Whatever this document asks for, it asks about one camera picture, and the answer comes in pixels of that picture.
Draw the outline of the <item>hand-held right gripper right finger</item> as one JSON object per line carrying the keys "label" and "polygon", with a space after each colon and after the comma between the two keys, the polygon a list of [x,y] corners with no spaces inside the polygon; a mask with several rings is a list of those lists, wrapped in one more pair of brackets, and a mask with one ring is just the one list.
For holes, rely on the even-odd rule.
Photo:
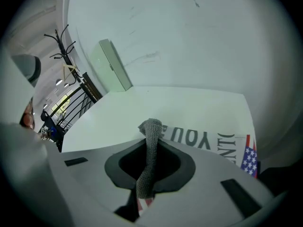
{"label": "hand-held right gripper right finger", "polygon": [[[142,227],[256,226],[276,208],[276,199],[259,180],[224,157],[180,143],[167,141],[187,153],[196,165],[191,180],[177,192],[157,194],[138,219]],[[234,179],[261,209],[245,219],[221,182]]]}

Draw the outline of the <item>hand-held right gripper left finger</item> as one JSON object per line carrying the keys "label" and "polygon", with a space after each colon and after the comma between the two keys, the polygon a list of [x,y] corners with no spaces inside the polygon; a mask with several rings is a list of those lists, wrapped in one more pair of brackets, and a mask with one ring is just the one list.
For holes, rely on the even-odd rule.
{"label": "hand-held right gripper left finger", "polygon": [[139,218],[136,181],[145,166],[144,140],[60,153],[48,148],[54,180],[73,220],[134,223]]}

